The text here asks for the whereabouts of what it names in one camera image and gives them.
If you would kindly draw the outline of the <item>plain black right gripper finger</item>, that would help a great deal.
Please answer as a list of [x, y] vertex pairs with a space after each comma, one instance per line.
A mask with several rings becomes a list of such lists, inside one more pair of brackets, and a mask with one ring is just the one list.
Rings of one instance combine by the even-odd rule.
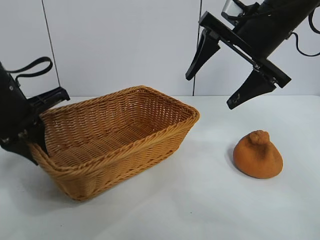
[[190, 81], [201, 67], [220, 49], [220, 37], [209, 29], [204, 28], [200, 34], [199, 43], [188, 68], [185, 78]]

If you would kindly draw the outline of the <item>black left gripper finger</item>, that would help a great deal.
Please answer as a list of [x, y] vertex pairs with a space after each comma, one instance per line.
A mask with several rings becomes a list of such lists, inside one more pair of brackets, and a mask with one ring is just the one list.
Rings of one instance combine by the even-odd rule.
[[28, 133], [27, 142], [38, 144], [40, 148], [48, 155], [45, 141], [45, 124], [42, 119], [32, 119], [26, 125]]
[[22, 141], [3, 142], [2, 148], [7, 152], [11, 152], [28, 159], [30, 162], [32, 162], [36, 166], [38, 165], [38, 163], [34, 160], [30, 152], [30, 149], [25, 142], [22, 142]]

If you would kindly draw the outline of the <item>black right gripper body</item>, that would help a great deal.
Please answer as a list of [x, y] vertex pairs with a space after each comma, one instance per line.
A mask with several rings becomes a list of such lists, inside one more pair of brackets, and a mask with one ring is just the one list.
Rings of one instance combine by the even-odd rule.
[[294, 29], [310, 15], [308, 3], [238, 3], [241, 12], [224, 17], [234, 28], [230, 29], [206, 11], [199, 20], [200, 26], [220, 37], [232, 50], [252, 64], [253, 69], [265, 75], [274, 85], [283, 88], [291, 78], [268, 60], [271, 53]]

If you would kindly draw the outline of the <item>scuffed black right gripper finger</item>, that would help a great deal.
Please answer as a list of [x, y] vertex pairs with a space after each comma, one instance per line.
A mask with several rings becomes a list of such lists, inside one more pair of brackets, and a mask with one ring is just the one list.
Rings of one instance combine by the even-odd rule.
[[227, 100], [230, 110], [260, 95], [271, 93], [276, 86], [257, 70], [253, 70], [240, 88]]

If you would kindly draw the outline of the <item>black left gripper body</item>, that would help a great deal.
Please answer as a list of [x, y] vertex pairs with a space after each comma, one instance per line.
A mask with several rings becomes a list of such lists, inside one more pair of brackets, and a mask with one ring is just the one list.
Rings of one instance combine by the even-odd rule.
[[0, 66], [0, 139], [3, 143], [18, 140], [20, 136], [28, 139], [27, 124], [31, 120], [41, 119], [40, 115], [62, 101], [69, 101], [68, 92], [61, 86], [26, 98], [20, 88], [19, 78], [33, 78], [48, 73], [53, 63], [35, 73], [25, 71], [39, 65], [32, 62], [18, 70], [6, 70]]

